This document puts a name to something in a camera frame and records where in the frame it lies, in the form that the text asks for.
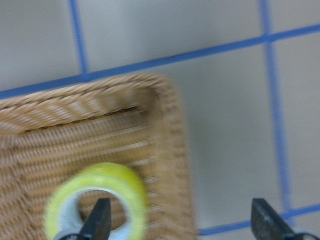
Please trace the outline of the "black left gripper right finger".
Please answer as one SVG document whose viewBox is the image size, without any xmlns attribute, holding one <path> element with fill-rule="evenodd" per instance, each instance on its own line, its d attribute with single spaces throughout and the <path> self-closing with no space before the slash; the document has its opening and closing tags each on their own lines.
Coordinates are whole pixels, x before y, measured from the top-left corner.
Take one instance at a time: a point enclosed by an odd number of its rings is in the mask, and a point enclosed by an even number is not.
<svg viewBox="0 0 320 240">
<path fill-rule="evenodd" d="M 256 240 L 293 240 L 296 235 L 264 198 L 251 201 L 250 228 Z"/>
</svg>

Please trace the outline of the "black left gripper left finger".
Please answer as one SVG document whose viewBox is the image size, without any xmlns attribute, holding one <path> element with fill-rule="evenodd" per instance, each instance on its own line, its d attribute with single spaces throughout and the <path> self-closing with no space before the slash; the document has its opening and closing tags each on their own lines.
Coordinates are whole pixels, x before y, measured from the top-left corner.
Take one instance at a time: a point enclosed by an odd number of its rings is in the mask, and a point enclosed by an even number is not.
<svg viewBox="0 0 320 240">
<path fill-rule="evenodd" d="M 99 198 L 78 235 L 80 240 L 108 240 L 111 228 L 111 201 Z"/>
</svg>

